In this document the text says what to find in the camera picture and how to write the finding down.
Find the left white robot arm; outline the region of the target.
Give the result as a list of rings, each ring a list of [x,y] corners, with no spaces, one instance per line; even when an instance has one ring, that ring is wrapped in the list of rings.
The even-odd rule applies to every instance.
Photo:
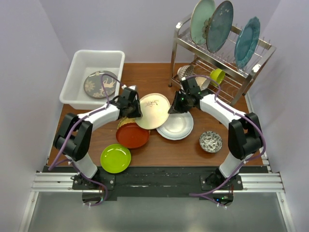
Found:
[[[96,129],[124,117],[141,117],[140,100],[136,86],[122,87],[119,96],[114,97],[102,107],[84,114],[66,114],[53,141],[58,154],[49,166],[52,170],[57,166],[61,155],[69,159],[83,178],[88,189],[103,186],[98,167],[88,154],[91,135]]]

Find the cream leaf pattern plate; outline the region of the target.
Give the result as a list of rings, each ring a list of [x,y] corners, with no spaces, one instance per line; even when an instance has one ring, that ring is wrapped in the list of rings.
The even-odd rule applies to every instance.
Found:
[[[138,126],[146,130],[162,126],[169,117],[170,103],[167,97],[160,93],[151,93],[140,99],[142,117],[135,119]]]

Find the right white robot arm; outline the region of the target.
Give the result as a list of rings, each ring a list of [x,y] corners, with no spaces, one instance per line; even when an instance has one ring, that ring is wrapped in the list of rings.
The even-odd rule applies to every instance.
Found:
[[[175,93],[169,114],[186,113],[195,107],[213,116],[228,129],[229,153],[215,173],[208,177],[216,189],[225,190],[232,185],[232,177],[240,168],[255,158],[254,153],[266,149],[259,118],[254,113],[236,110],[220,100],[217,93],[201,90],[194,75],[182,78],[181,85]]]

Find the grey reindeer plate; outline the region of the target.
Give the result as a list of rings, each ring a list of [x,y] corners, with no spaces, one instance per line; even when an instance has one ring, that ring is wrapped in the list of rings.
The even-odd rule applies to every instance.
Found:
[[[103,99],[115,92],[117,76],[110,71],[96,71],[84,81],[85,93],[95,99]]]

